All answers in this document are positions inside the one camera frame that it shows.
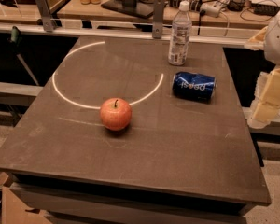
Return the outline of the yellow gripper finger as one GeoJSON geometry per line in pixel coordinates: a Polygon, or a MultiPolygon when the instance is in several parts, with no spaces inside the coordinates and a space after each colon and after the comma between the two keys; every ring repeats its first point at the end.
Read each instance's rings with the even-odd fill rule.
{"type": "Polygon", "coordinates": [[[251,128],[263,129],[280,111],[280,65],[270,73],[259,74],[254,95],[247,123],[251,128]]]}
{"type": "Polygon", "coordinates": [[[259,30],[255,35],[250,37],[245,43],[244,47],[250,50],[264,50],[264,40],[267,32],[267,27],[259,30]]]}

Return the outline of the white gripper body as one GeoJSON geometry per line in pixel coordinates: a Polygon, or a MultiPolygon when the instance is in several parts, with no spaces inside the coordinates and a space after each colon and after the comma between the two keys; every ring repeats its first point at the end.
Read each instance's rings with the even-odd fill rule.
{"type": "Polygon", "coordinates": [[[265,58],[280,64],[280,10],[270,21],[264,40],[265,58]]]}

